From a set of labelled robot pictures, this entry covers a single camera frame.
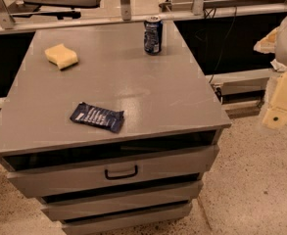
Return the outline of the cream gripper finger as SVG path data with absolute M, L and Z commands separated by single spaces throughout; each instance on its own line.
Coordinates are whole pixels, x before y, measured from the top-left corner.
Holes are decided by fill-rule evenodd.
M 267 109 L 265 111 L 262 125 L 269 129 L 279 129 L 287 123 L 287 113 L 277 109 Z
M 278 28 L 276 27 L 267 36 L 259 40 L 255 44 L 254 50 L 264 54 L 274 53 L 277 31 Z

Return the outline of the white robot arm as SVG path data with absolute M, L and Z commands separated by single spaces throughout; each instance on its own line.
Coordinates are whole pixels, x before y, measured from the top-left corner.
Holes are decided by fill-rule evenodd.
M 275 54 L 275 62 L 287 68 L 287 17 L 280 26 L 259 40 L 254 50 L 260 53 Z M 287 123 L 287 71 L 276 79 L 273 93 L 269 97 L 262 125 L 279 129 Z

